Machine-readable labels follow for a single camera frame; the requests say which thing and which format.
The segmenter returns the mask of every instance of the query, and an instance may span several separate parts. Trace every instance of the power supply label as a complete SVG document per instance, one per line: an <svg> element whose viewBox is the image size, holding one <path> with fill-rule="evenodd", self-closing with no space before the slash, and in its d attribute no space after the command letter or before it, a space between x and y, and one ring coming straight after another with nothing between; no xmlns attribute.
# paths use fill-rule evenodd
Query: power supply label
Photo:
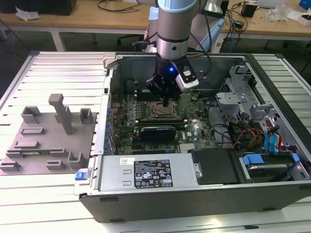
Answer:
<svg viewBox="0 0 311 233"><path fill-rule="evenodd" d="M135 188L173 187L170 161L135 161L134 181Z"/></svg>

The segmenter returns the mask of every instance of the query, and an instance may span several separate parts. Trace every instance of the floor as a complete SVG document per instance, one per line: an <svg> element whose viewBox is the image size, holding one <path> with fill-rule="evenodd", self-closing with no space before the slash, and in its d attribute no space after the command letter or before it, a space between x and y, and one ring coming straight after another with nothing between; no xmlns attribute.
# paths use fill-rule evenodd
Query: floor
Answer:
<svg viewBox="0 0 311 233"><path fill-rule="evenodd" d="M17 32L18 37L31 49L41 51L56 51L50 33L45 32ZM97 34L98 43L93 44L89 33L61 33L67 51L133 51L132 43L136 38L124 39L117 45L117 34ZM305 66L311 59L311 49L306 47L307 41L289 41L287 48L283 41L272 40L267 49L263 49L264 40L241 39L234 52L237 53L281 53L297 70ZM229 52L230 41L224 45L221 52ZM28 50L10 32L8 39L0 41L0 97L3 95L14 76L27 57ZM311 83L311 64L304 70L302 76Z"/></svg>

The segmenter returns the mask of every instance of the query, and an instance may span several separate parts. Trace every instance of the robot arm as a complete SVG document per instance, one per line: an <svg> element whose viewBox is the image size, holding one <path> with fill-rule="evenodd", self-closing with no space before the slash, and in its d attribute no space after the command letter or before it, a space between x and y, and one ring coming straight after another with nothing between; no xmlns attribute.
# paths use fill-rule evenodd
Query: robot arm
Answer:
<svg viewBox="0 0 311 233"><path fill-rule="evenodd" d="M191 23L207 0L137 0L159 7L155 73L146 80L147 88L163 99L177 97L199 84L186 54Z"/></svg>

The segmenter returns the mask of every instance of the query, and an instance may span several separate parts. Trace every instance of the motherboard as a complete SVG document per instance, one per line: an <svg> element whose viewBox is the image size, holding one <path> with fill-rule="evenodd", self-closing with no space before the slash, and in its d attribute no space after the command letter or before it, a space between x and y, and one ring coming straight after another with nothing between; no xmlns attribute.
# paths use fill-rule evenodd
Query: motherboard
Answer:
<svg viewBox="0 0 311 233"><path fill-rule="evenodd" d="M217 146L207 123L207 99L200 93L184 93L168 106L149 100L137 94L112 97L117 155L187 153Z"/></svg>

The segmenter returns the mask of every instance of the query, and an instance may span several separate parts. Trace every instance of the computer case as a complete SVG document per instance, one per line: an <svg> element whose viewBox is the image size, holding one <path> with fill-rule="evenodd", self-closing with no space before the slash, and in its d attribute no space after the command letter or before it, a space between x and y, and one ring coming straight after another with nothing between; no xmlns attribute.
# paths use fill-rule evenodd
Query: computer case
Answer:
<svg viewBox="0 0 311 233"><path fill-rule="evenodd" d="M77 0L0 0L1 13L15 13L15 6L23 11L69 16Z"/></svg>

